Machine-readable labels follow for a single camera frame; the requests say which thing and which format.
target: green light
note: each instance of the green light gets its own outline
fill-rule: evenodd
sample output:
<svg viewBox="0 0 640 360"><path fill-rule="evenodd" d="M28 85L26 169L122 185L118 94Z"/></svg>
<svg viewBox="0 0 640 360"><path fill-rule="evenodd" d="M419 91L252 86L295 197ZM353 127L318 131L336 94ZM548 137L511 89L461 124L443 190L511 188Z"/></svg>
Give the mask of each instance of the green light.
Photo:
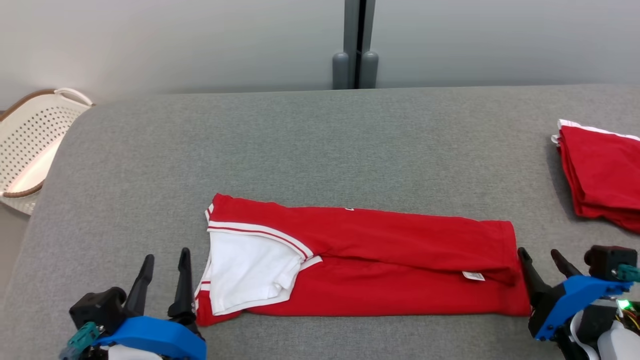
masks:
<svg viewBox="0 0 640 360"><path fill-rule="evenodd" d="M618 306L620 309L628 309L631 307L629 300L618 300Z"/></svg>

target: white fabric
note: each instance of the white fabric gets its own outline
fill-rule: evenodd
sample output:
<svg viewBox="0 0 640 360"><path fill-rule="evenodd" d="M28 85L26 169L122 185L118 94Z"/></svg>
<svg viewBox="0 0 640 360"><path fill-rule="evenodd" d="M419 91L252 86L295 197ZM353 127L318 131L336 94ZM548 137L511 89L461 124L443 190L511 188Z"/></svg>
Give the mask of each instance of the white fabric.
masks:
<svg viewBox="0 0 640 360"><path fill-rule="evenodd" d="M302 265L300 266L300 271L318 264L322 262L322 258L320 256L314 256L312 258L310 258L309 260L305 261L304 263L302 263ZM194 298L195 298L195 306L196 306L196 310L199 307L199 302L198 302L198 293L200 292L200 290L202 291L211 291L211 273L209 271L209 267L211 266L211 252L209 252L209 259L207 260L207 266L205 267L204 273L202 274L202 278L200 280L200 282L198 283L198 288L196 288L195 294L194 294ZM266 304L276 304L277 302L281 302L281 301L286 301L289 300L289 296L291 295L291 289L283 289L282 293L280 294L280 296L276 297L276 298L272 298L269 299L269 301ZM246 309L248 306L242 304L239 306L236 306L238 309L242 310L242 309ZM229 312L233 312L231 309L228 309L225 311L225 313L229 313Z"/></svg>
<svg viewBox="0 0 640 360"><path fill-rule="evenodd" d="M563 126L579 127L581 129L584 129L584 130L594 131L596 133L616 135L616 136L620 136L621 138L628 138L628 139L632 139L632 140L635 140L635 141L640 141L640 138L637 137L637 136L634 136L634 135L625 135L625 134L612 133L611 131L606 131L606 130L603 130L603 129L599 129L597 127L582 126L582 125L578 124L577 122L559 119L558 120L558 129L562 129ZM553 135L553 136L551 136L551 142L553 142L557 146L560 146L559 141L558 141L559 138L560 138L560 135Z"/></svg>
<svg viewBox="0 0 640 360"><path fill-rule="evenodd" d="M269 238L275 241L279 241L284 245L287 245L291 249L295 250L304 259L311 258L314 253L309 249L302 241L289 236L279 230L273 229L268 226L257 224L246 224L242 222L220 222L209 220L209 228L207 231L216 231L232 234L256 234L265 238Z"/></svg>
<svg viewBox="0 0 640 360"><path fill-rule="evenodd" d="M304 261L298 252L261 234L209 231L213 315L289 300Z"/></svg>
<svg viewBox="0 0 640 360"><path fill-rule="evenodd" d="M211 216L211 212L213 211L213 204L209 205L209 207L204 211L204 217L207 221L209 221L209 217ZM204 272L202 273L202 277L200 278L200 282L198 283L198 287L196 288L196 292L193 295L194 298L196 298L195 300L195 304L196 304L196 309L198 309L198 293L200 292L200 288L202 287L202 282L206 281L207 282L207 288L205 290L209 291L210 290L210 286L209 286L209 282L211 281L210 275L209 275L209 267L211 266L211 248L209 248L209 257L207 258L207 266L204 268Z"/></svg>

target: robotic arm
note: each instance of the robotic arm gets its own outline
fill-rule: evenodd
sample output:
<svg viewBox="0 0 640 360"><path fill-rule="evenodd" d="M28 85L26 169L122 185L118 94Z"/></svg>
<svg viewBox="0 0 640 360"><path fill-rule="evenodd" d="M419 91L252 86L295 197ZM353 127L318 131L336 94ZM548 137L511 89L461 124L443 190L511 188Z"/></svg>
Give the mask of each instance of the robotic arm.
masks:
<svg viewBox="0 0 640 360"><path fill-rule="evenodd" d="M61 352L61 360L205 360L207 345L193 312L191 255L183 248L180 277L168 320L144 316L154 256L146 256L129 297L120 288L88 293L69 309L78 332Z"/></svg>
<svg viewBox="0 0 640 360"><path fill-rule="evenodd" d="M554 249L551 257L567 278L554 287L540 278L524 248L518 249L518 257L531 303L533 338L555 341L567 360L638 358L635 305L626 302L627 309L622 309L615 298L640 281L635 250L593 246L584 256L591 275L585 276Z"/></svg>

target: gray wall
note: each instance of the gray wall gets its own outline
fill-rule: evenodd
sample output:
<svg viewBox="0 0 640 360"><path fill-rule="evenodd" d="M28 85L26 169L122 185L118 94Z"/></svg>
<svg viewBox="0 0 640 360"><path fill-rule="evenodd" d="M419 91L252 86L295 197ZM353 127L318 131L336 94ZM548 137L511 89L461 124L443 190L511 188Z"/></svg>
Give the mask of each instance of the gray wall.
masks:
<svg viewBox="0 0 640 360"><path fill-rule="evenodd" d="M97 103L329 89L344 27L344 0L11 0L0 12L0 110L63 86Z"/></svg>
<svg viewBox="0 0 640 360"><path fill-rule="evenodd" d="M640 83L638 0L376 0L377 87Z"/></svg>

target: white plastic basket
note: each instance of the white plastic basket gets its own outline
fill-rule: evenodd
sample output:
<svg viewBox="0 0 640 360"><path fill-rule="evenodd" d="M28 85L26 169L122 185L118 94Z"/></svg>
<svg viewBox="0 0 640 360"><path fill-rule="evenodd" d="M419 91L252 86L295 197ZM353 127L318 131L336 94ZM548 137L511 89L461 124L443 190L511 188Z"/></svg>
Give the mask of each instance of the white plastic basket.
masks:
<svg viewBox="0 0 640 360"><path fill-rule="evenodd" d="M60 88L29 94L0 115L0 201L31 214L60 140L92 106L82 93Z"/></svg>

